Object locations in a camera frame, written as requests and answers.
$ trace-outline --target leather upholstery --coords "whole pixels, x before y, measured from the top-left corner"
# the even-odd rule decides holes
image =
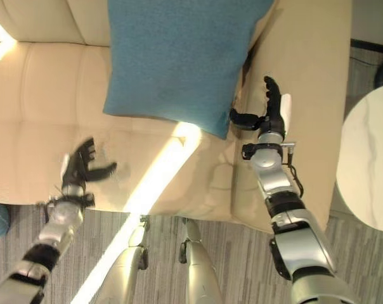
[[[63,154],[93,135],[100,161],[118,160],[119,171],[89,191],[97,209],[122,211],[164,144],[176,137],[175,123],[102,114],[111,69],[108,48],[101,47],[108,45],[105,0],[29,3],[0,1],[0,22],[17,39],[98,46],[19,43],[0,61],[0,203],[35,203],[57,194]],[[298,143],[294,163],[306,190],[304,202],[325,227],[344,113],[351,2],[275,5],[245,85],[237,85],[235,106],[263,112],[264,75],[291,93],[288,139]],[[20,10],[25,15],[16,16]],[[48,23],[53,11],[60,19]],[[242,144],[255,139],[234,130],[227,141],[203,134],[151,212],[240,222],[270,232],[256,180],[240,157]]]

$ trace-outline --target white round table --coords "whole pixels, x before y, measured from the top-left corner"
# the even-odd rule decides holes
[[[383,231],[383,87],[366,95],[344,122],[337,185],[354,215]]]

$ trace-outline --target robotic hand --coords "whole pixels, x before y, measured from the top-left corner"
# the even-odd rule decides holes
[[[84,209],[94,206],[94,196],[85,193],[86,182],[106,179],[117,167],[117,163],[111,163],[90,170],[88,165],[94,154],[94,141],[90,138],[67,158],[62,174],[63,195],[52,200],[55,208],[37,241],[0,284],[0,304],[42,301],[48,277],[81,226]]]
[[[292,281],[294,304],[355,304],[356,297],[347,284],[335,276],[324,233],[300,199],[303,189],[292,166],[294,144],[284,142],[291,98],[288,94],[281,96],[272,78],[265,77],[264,81],[269,98],[265,116],[239,114],[232,109],[230,118],[243,130],[259,129],[258,143],[244,145],[242,157],[250,161],[257,175],[271,217],[275,235],[269,245],[276,270]],[[287,163],[282,163],[283,147],[288,148]],[[282,165],[292,171],[300,195]]]

